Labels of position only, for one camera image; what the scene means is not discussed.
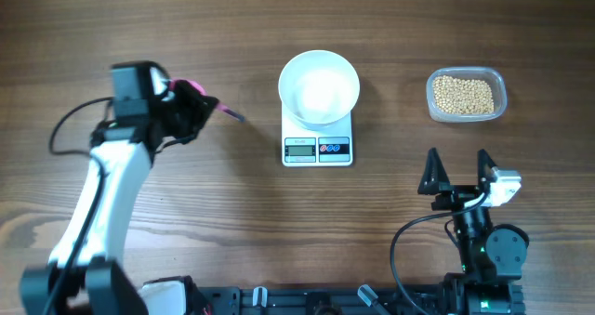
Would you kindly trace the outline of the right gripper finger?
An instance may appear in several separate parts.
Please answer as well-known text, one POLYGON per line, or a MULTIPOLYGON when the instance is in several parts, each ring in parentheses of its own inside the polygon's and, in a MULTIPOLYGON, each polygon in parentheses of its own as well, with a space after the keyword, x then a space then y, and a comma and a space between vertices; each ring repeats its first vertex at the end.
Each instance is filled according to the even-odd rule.
POLYGON ((436 195, 450 190, 450 180, 443 167, 442 160, 436 148, 428 151, 424 173, 420 179, 417 193, 436 195))
POLYGON ((485 193, 489 191, 490 183, 495 179, 493 168, 496 167, 496 163, 485 149, 479 150, 477 157, 478 188, 482 193, 485 193))

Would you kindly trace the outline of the pink measuring scoop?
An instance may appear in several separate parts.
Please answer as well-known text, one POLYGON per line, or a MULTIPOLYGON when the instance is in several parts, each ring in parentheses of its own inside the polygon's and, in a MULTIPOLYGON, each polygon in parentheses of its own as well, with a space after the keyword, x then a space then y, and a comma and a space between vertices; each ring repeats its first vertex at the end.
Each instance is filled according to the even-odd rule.
POLYGON ((202 99, 206 99, 206 98, 213 99, 215 101, 214 108, 217 111, 227 114, 228 116, 234 118, 235 120, 237 120, 240 123, 245 122, 245 117, 242 114, 230 109, 227 105, 223 104, 219 99, 209 96, 206 93, 205 89, 197 81, 184 79, 184 78, 172 78, 169 80, 167 87, 171 92, 173 92, 176 88, 176 85, 178 85, 178 84, 189 85, 191 87, 192 93, 194 95, 198 95, 202 99))

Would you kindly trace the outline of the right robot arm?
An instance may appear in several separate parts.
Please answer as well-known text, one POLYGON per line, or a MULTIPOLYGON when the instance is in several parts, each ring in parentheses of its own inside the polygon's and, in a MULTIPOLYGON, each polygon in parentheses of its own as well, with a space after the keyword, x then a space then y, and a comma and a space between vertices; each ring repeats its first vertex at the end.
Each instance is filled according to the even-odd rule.
POLYGON ((478 151, 477 169, 475 185, 453 185, 432 148, 419 183, 419 194, 435 197, 431 209, 452 218, 451 238, 462 267, 439 284, 435 314, 512 314, 522 309, 512 284, 522 277, 529 237, 513 225, 494 224, 489 214, 516 195, 522 177, 498 167, 485 150, 478 151))

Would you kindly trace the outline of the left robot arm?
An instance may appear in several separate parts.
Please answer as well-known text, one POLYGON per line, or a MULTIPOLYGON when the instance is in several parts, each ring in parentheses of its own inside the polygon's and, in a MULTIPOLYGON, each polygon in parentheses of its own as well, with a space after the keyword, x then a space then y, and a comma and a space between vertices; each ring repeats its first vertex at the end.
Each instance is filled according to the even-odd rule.
POLYGON ((109 109, 81 153, 89 168, 73 217, 47 265, 23 272, 22 305, 29 314, 206 314, 209 302, 191 278, 138 289, 122 258, 156 155, 197 139, 219 101, 154 61, 114 64, 111 75, 109 109))

